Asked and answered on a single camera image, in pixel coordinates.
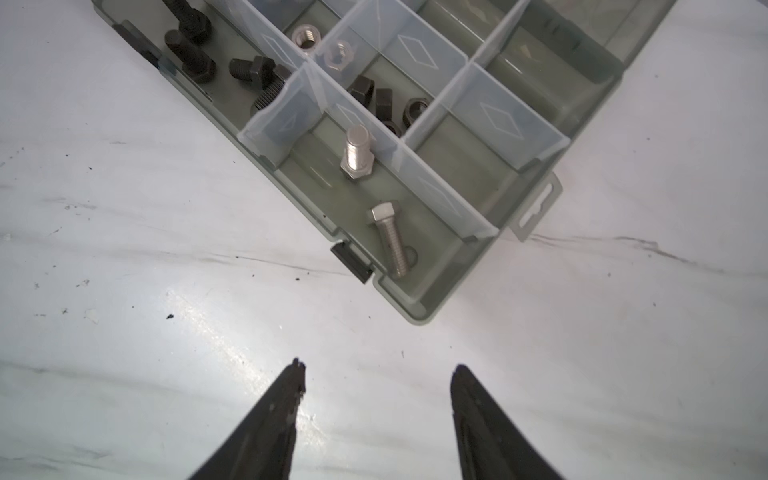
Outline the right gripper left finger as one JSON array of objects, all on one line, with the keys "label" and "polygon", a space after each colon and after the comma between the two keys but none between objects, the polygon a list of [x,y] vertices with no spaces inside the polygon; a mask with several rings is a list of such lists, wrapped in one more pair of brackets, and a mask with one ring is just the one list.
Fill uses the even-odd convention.
[{"label": "right gripper left finger", "polygon": [[295,358],[278,375],[193,479],[287,479],[296,419],[306,392],[306,366]]}]

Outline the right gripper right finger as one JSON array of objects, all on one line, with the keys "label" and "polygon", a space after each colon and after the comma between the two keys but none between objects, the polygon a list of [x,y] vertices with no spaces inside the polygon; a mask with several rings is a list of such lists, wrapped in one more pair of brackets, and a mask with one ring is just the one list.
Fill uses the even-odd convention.
[{"label": "right gripper right finger", "polygon": [[450,396],[464,479],[563,478],[464,364],[452,374]]}]

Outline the silver hex bolt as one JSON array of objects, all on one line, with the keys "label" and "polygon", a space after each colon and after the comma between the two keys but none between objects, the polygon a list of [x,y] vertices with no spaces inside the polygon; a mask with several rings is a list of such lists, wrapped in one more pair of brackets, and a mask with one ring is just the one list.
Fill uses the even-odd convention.
[{"label": "silver hex bolt", "polygon": [[398,207],[394,201],[382,202],[370,210],[372,223],[377,227],[387,250],[392,267],[391,275],[402,278],[410,271],[408,258],[400,235],[396,216]]},{"label": "silver hex bolt", "polygon": [[371,134],[364,125],[346,130],[346,144],[340,168],[352,180],[372,174],[375,156],[371,151]]}]

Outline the black hex bolt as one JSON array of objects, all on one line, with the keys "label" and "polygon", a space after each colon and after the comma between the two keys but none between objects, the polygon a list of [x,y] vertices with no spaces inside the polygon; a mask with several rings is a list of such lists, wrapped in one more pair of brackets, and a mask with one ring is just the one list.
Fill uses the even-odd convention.
[{"label": "black hex bolt", "polygon": [[166,46],[182,63],[182,71],[198,84],[211,82],[217,73],[215,61],[201,48],[193,44],[179,30],[169,30],[164,35]]},{"label": "black hex bolt", "polygon": [[178,20],[179,31],[192,43],[202,45],[212,34],[210,19],[193,8],[187,0],[163,0],[165,6]]},{"label": "black hex bolt", "polygon": [[288,67],[277,65],[273,70],[272,82],[256,98],[251,106],[250,113],[255,115],[257,112],[267,108],[281,93],[292,73],[293,71]]}]

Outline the small silver hex nut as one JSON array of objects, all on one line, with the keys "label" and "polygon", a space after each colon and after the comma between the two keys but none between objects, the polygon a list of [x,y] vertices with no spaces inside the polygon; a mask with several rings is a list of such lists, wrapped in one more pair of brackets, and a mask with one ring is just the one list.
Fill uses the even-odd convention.
[{"label": "small silver hex nut", "polygon": [[345,40],[336,40],[323,54],[325,66],[332,72],[342,73],[354,61],[355,50]]}]

